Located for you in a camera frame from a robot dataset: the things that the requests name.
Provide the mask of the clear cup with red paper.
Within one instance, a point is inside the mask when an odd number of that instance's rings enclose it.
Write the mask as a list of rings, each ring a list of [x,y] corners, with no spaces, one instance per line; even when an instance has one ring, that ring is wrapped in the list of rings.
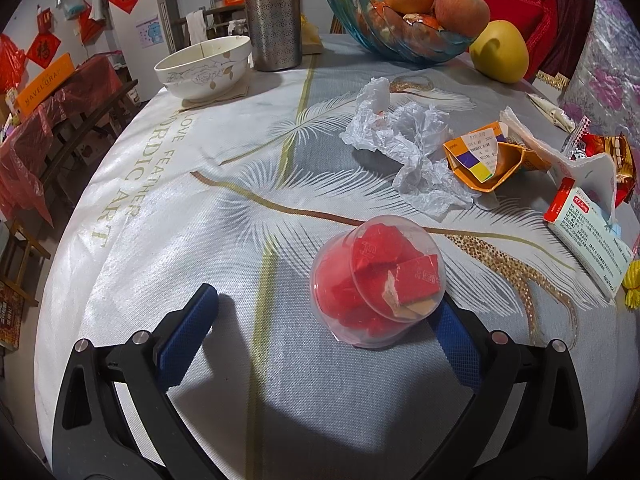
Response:
[[[331,238],[314,259],[311,299],[344,344],[394,344],[435,312],[446,292],[444,258],[422,226],[379,216]]]

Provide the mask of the white medicine box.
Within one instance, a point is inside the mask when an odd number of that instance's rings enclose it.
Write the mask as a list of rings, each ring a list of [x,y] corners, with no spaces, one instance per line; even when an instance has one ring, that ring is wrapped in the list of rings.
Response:
[[[615,298],[634,253],[601,208],[571,178],[563,178],[544,214],[548,229],[585,268],[607,300]]]

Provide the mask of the yellow mesh net ball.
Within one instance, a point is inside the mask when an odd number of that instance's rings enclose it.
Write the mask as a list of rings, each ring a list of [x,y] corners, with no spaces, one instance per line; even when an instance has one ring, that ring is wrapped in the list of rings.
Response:
[[[631,261],[623,279],[625,304],[630,310],[640,308],[640,261]]]

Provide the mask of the white plastic bag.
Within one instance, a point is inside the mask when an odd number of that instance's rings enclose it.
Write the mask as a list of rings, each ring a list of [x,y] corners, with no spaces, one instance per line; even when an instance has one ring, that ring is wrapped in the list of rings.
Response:
[[[444,143],[452,138],[445,113],[413,101],[393,108],[391,95],[390,81],[384,77],[362,87],[341,140],[397,162],[393,188],[429,217],[440,220],[454,209],[472,208],[480,194],[454,175],[444,155]]]

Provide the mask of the orange small carton box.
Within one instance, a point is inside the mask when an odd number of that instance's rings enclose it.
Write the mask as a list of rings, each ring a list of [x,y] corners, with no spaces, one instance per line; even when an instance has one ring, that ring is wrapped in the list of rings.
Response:
[[[470,190],[494,192],[519,171],[548,171],[550,164],[509,132],[505,122],[483,128],[442,144],[449,169]]]

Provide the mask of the white feather tablecloth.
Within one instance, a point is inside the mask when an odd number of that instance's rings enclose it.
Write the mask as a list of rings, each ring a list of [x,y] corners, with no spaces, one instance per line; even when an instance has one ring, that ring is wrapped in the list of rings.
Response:
[[[355,221],[398,214],[425,226],[447,289],[491,330],[570,343],[590,460],[637,404],[639,321],[597,287],[542,221],[555,186],[540,172],[503,185],[495,209],[434,220],[393,188],[396,165],[341,140],[352,97],[372,78],[431,89],[455,133],[510,108],[544,142],[564,136],[528,99],[463,58],[414,72],[343,35],[297,70],[256,73],[243,99],[182,110],[158,92],[96,170],[58,243],[35,350],[40,439],[73,345],[120,344],[152,330],[201,286],[220,313],[171,401],[233,479],[408,479],[448,434],[470,390],[430,326],[393,347],[336,341],[317,318],[309,273]]]

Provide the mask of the red covered side table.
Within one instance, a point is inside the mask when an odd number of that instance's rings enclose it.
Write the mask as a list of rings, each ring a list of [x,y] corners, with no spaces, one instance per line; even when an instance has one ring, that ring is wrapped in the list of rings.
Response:
[[[35,209],[51,220],[40,176],[54,141],[54,128],[67,119],[90,115],[122,81],[105,54],[82,63],[1,144],[1,213],[11,220],[21,210]]]

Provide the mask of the white ceramic bowl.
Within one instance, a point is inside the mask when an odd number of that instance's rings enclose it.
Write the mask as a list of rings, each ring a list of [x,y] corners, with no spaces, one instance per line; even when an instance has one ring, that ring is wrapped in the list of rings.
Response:
[[[246,75],[250,52],[247,36],[219,37],[168,55],[154,72],[176,98],[205,101],[221,96]]]

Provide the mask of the orange cardboard box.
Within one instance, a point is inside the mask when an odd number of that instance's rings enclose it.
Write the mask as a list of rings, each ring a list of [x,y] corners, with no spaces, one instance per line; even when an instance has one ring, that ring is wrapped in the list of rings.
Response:
[[[73,73],[75,73],[75,66],[69,53],[64,53],[53,61],[17,96],[15,103],[21,118],[25,119],[32,114]]]

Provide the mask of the yellow pomelo fruit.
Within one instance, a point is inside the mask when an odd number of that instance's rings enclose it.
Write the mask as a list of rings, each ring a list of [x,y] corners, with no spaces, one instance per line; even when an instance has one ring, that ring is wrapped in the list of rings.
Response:
[[[504,84],[515,84],[528,70],[525,40],[509,21],[489,22],[470,45],[469,52],[476,70]]]

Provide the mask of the red cushion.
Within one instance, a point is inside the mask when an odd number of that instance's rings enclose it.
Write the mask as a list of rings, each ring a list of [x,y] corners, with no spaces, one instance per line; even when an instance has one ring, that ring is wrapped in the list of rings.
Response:
[[[484,0],[491,21],[507,21],[523,37],[529,66],[524,78],[532,82],[552,51],[558,34],[556,0]]]

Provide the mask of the right red apple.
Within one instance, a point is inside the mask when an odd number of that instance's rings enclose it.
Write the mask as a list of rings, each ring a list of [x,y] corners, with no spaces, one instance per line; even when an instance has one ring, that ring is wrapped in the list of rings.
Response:
[[[444,29],[469,38],[476,38],[490,19],[484,0],[435,0],[434,12]]]

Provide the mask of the blue glass fruit bowl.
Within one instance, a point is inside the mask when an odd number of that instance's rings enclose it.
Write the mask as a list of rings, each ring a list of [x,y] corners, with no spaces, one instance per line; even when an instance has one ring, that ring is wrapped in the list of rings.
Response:
[[[442,64],[462,54],[469,38],[424,23],[409,23],[382,0],[326,0],[345,32],[361,47],[389,60],[420,66]]]

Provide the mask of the steel thermos bottle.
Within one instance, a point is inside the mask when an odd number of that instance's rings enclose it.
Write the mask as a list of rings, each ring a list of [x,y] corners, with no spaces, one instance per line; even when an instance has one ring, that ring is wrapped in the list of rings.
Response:
[[[303,59],[300,0],[245,0],[254,67],[278,72]]]

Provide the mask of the red plastic bag on wall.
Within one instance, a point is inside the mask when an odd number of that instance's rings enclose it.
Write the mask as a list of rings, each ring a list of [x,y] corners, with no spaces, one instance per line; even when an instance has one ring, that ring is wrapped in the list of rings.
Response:
[[[12,39],[0,35],[0,92],[6,93],[20,85],[26,66],[26,54]]]

